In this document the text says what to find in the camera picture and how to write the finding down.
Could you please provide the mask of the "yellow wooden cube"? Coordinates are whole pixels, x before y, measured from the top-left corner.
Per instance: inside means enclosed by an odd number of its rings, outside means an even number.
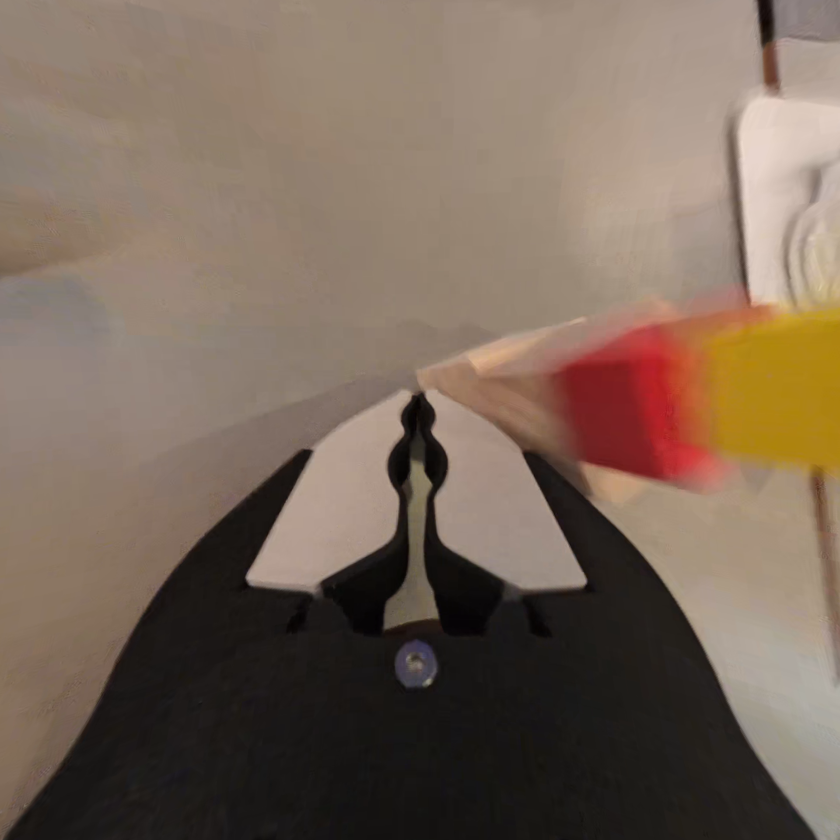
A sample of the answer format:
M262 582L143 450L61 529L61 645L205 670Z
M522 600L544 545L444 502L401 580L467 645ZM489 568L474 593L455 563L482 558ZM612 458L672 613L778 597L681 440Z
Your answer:
M700 353L712 449L838 473L837 308L731 325L706 336Z

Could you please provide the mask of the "red wooden cube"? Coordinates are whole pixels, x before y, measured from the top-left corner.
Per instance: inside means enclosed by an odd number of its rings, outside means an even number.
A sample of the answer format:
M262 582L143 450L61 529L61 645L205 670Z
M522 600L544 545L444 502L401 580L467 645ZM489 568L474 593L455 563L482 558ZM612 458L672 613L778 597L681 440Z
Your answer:
M630 329L559 362L550 381L574 456L696 490L726 467L703 439L697 357L661 324Z

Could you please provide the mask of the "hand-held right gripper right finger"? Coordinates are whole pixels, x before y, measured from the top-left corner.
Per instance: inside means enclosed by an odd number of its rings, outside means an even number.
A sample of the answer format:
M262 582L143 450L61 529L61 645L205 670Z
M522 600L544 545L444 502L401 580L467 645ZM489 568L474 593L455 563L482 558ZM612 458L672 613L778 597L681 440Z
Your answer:
M505 601L585 591L587 578L522 449L439 391L419 398L430 481L424 566L445 631L484 631Z

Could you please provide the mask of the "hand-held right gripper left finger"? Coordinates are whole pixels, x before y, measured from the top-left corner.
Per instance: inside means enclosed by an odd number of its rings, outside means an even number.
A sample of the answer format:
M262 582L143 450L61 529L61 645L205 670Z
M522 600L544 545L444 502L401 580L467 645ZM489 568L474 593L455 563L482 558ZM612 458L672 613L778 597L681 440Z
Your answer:
M397 391L318 441L246 575L255 589L335 603L381 631L408 565L407 500L418 401Z

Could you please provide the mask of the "medium wooden cube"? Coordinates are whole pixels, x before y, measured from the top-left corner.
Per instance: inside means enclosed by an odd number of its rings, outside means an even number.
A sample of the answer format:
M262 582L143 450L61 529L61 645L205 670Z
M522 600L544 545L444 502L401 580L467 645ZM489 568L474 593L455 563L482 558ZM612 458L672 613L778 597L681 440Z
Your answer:
M673 322L676 305L653 299L626 309L516 332L416 371L423 392L439 392L531 450L560 463L580 460L565 397L553 376L568 362L637 328Z

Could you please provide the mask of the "white folding stand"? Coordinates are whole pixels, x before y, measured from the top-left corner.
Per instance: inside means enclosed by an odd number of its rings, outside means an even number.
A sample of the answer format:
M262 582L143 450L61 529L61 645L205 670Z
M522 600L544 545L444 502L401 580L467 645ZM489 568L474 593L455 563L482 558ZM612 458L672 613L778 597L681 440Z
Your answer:
M755 305L790 306L788 239L838 158L838 106L759 89L736 108L729 139L747 294Z

